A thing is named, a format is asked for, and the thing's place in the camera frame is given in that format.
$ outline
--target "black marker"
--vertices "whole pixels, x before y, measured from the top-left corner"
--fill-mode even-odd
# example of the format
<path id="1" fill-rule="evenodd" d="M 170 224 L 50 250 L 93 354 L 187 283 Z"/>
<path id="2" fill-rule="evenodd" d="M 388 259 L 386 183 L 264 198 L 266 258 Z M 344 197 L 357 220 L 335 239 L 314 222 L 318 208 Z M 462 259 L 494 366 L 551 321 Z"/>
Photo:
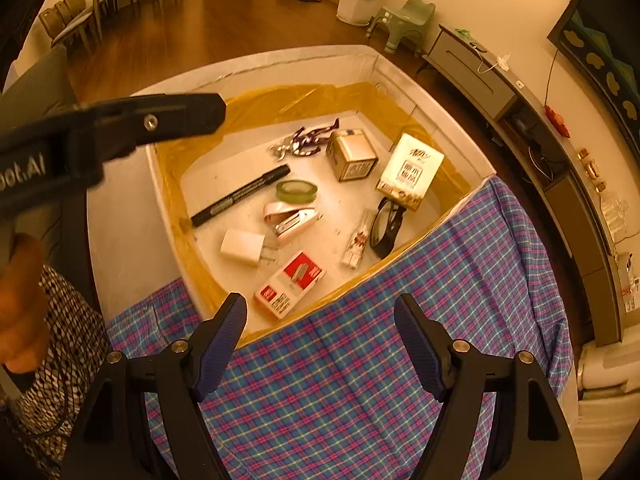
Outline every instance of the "black marker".
<path id="1" fill-rule="evenodd" d="M 210 206 L 204 208 L 199 213 L 193 215 L 191 217 L 191 224 L 194 228 L 200 227 L 204 222 L 212 219 L 215 215 L 226 211 L 236 202 L 240 202 L 243 198 L 247 198 L 259 189 L 262 189 L 269 184 L 273 184 L 276 180 L 280 180 L 283 176 L 287 176 L 289 173 L 291 173 L 291 169 L 288 164 L 283 164 L 274 170 L 267 171 L 267 173 L 259 176 L 255 180 L 252 180 L 246 184 L 246 186 L 236 189 L 233 193 L 229 193 L 224 198 L 221 198 L 217 202 L 214 202 Z"/>

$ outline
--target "wooden floor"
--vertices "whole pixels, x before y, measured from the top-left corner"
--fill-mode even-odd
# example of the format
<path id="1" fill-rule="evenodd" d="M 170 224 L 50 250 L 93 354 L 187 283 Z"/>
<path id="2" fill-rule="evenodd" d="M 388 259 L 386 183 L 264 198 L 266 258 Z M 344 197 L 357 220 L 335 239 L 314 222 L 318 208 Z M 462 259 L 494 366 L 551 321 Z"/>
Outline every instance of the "wooden floor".
<path id="1" fill-rule="evenodd" d="M 143 0 L 125 7 L 104 22 L 104 40 L 89 55 L 77 48 L 70 54 L 70 77 L 81 102 L 129 95 L 146 86 L 203 65 L 257 52 L 320 44 L 366 44 L 365 30 L 340 22 L 335 4 L 298 0 L 164 0 L 164 20 L 158 1 Z M 379 27 L 370 46 L 382 52 L 386 34 Z M 420 66 L 411 51 L 400 46 L 383 55 L 409 76 Z M 421 72 L 422 85 L 469 133 L 526 209 L 558 280 L 570 324 L 574 351 L 593 338 L 588 309 L 575 266 L 536 193 L 521 178 L 508 150 L 496 145 L 480 114 L 433 70 Z"/>

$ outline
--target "checkered tablecloth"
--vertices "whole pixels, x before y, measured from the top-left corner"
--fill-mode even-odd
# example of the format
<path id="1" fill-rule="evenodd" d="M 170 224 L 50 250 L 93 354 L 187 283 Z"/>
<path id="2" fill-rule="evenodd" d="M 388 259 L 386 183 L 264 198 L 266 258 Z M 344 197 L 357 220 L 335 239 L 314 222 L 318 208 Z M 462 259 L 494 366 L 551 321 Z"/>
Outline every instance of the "checkered tablecloth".
<path id="1" fill-rule="evenodd" d="M 542 242 L 492 178 L 389 268 L 292 326 L 237 350 L 204 419 L 234 479 L 405 479 L 440 405 L 420 387 L 393 322 L 410 292 L 453 338 L 482 352 L 532 351 L 559 394 L 572 365 L 568 325 Z M 198 316 L 178 280 L 109 323 L 128 356 L 186 338 Z M 479 474 L 494 398 L 486 394 L 464 478 Z M 152 436 L 170 459 L 158 400 Z"/>

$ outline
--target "finger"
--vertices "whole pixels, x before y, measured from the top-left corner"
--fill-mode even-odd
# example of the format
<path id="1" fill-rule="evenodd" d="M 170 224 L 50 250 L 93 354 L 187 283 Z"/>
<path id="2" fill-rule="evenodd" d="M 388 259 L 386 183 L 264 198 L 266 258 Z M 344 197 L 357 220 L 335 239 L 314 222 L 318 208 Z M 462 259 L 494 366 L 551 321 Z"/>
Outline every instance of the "finger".
<path id="1" fill-rule="evenodd" d="M 5 363 L 7 369 L 14 374 L 25 374 L 40 368 L 49 351 L 49 337 L 49 328 L 44 324 L 31 345 Z"/>
<path id="2" fill-rule="evenodd" d="M 5 363 L 32 344 L 42 331 L 49 298 L 39 287 L 36 298 L 25 313 L 10 327 L 0 332 L 0 363 Z"/>
<path id="3" fill-rule="evenodd" d="M 0 330 L 13 324 L 33 302 L 44 254 L 35 238 L 17 234 L 14 253 L 0 276 Z"/>

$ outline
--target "screw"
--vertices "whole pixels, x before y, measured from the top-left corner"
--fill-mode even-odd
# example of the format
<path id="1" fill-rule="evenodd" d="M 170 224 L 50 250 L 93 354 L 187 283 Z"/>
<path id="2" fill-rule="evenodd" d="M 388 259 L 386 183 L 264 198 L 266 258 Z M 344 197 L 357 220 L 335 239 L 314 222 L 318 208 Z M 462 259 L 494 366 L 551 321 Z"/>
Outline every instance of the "screw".
<path id="1" fill-rule="evenodd" d="M 145 130 L 148 132 L 154 132 L 158 127 L 158 118 L 153 114 L 147 114 L 145 115 L 144 123 Z"/>
<path id="2" fill-rule="evenodd" d="M 120 359 L 122 359 L 122 352 L 118 352 L 117 350 L 107 355 L 107 362 L 112 365 L 119 362 Z"/>
<path id="3" fill-rule="evenodd" d="M 526 350 L 523 352 L 520 352 L 518 354 L 518 358 L 527 365 L 530 365 L 533 362 L 533 354 L 531 352 L 527 352 Z"/>
<path id="4" fill-rule="evenodd" d="M 178 341 L 174 341 L 171 343 L 171 351 L 176 354 L 181 354 L 187 348 L 189 348 L 189 343 L 187 343 L 184 339 L 178 339 Z"/>
<path id="5" fill-rule="evenodd" d="M 460 352 L 461 354 L 469 352 L 470 348 L 471 348 L 471 346 L 464 339 L 456 339 L 453 342 L 453 349 L 456 352 Z"/>

